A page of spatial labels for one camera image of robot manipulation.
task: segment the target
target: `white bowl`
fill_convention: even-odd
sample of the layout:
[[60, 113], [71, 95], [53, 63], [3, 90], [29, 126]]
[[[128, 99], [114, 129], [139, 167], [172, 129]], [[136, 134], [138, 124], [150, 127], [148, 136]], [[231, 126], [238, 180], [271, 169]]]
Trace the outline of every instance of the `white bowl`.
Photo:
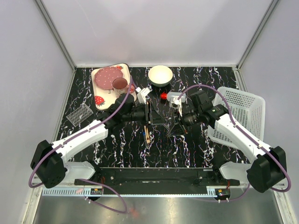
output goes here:
[[172, 77], [171, 69], [164, 65], [157, 65], [149, 70], [149, 80], [156, 87], [167, 86]]

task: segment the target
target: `reflective floor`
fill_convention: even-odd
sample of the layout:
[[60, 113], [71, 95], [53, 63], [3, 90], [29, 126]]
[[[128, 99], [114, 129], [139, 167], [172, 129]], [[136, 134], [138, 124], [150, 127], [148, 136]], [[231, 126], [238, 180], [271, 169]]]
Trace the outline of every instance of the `reflective floor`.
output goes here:
[[[232, 198], [241, 194], [232, 190]], [[122, 210], [116, 197], [99, 202]], [[81, 197], [42, 197], [34, 224], [281, 224], [272, 191], [251, 189], [240, 201], [207, 203], [195, 198], [125, 198], [130, 213], [117, 214]]]

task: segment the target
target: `white plastic basket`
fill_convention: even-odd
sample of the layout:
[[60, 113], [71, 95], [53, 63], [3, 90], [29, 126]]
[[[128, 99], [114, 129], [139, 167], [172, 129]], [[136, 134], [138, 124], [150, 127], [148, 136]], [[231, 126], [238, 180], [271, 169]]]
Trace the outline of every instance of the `white plastic basket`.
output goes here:
[[[227, 100], [234, 118], [254, 136], [263, 141], [265, 100], [252, 93], [227, 87], [220, 87], [218, 91]], [[213, 105], [218, 104], [225, 106], [221, 97], [216, 94]], [[214, 142], [238, 149], [225, 135], [210, 126], [208, 127], [207, 134]]]

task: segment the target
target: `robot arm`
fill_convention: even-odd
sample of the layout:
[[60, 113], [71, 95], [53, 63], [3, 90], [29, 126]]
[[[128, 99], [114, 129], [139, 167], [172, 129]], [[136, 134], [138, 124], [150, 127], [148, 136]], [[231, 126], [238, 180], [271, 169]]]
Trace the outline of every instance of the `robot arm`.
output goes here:
[[[236, 124], [234, 125], [227, 109], [223, 105], [213, 106], [205, 91], [192, 94], [191, 100], [194, 109], [189, 113], [182, 113], [178, 110], [177, 122], [170, 130], [169, 135], [189, 133], [190, 126], [204, 122], [226, 135], [250, 161], [250, 164], [233, 162], [223, 164], [220, 167], [220, 172], [225, 179], [249, 181], [253, 188], [263, 193], [285, 178], [277, 164], [261, 149], [263, 147], [270, 152], [286, 170], [286, 157], [282, 148], [272, 148], [260, 141], [235, 119]], [[256, 146], [247, 136], [240, 132], [239, 128], [258, 142], [259, 145]]]
[[119, 108], [124, 98], [125, 94], [122, 94], [114, 104], [101, 114], [98, 120], [94, 120], [80, 131], [51, 144], [46, 140], [38, 144], [30, 165], [32, 169], [49, 151], [61, 146], [40, 165], [36, 172], [46, 188], [55, 187], [62, 181], [90, 179], [95, 173], [95, 169], [89, 162], [69, 162], [69, 160], [87, 146], [105, 139], [121, 123], [141, 121], [150, 125], [164, 124], [164, 119], [155, 111], [150, 100], [143, 98], [144, 104], [135, 106], [133, 96], [129, 95], [121, 109], [105, 124], [99, 125], [101, 120], [107, 119]]

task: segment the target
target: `marble surface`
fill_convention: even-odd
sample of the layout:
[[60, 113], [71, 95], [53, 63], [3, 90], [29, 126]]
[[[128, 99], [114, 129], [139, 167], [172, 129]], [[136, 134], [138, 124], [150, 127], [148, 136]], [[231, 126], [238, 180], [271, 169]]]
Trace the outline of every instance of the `marble surface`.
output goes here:
[[[91, 72], [95, 68], [78, 68], [67, 100], [64, 116], [57, 139], [62, 139], [80, 130], [102, 112], [95, 109]], [[235, 75], [230, 67], [171, 67], [174, 78], [171, 84], [157, 88], [148, 81], [150, 68], [130, 68], [130, 73], [139, 87], [149, 87], [149, 94], [160, 115], [165, 117], [166, 125], [174, 122], [174, 110], [167, 101], [160, 100], [160, 94], [168, 91], [183, 91], [193, 84], [207, 84], [216, 89], [221, 86], [237, 88]], [[192, 89], [188, 95], [196, 92]], [[212, 90], [207, 90], [209, 97], [214, 98]], [[74, 127], [66, 118], [68, 114], [87, 104], [94, 112], [79, 126]], [[167, 137], [164, 126], [149, 128], [151, 144], [146, 148], [143, 138], [143, 125], [139, 122], [127, 122], [113, 135], [96, 142], [72, 158], [72, 161], [94, 161], [101, 167], [159, 167], [189, 168], [220, 166], [226, 161], [244, 162], [246, 157], [241, 151], [213, 143], [207, 136], [207, 126], [194, 125], [190, 134], [178, 137]]]

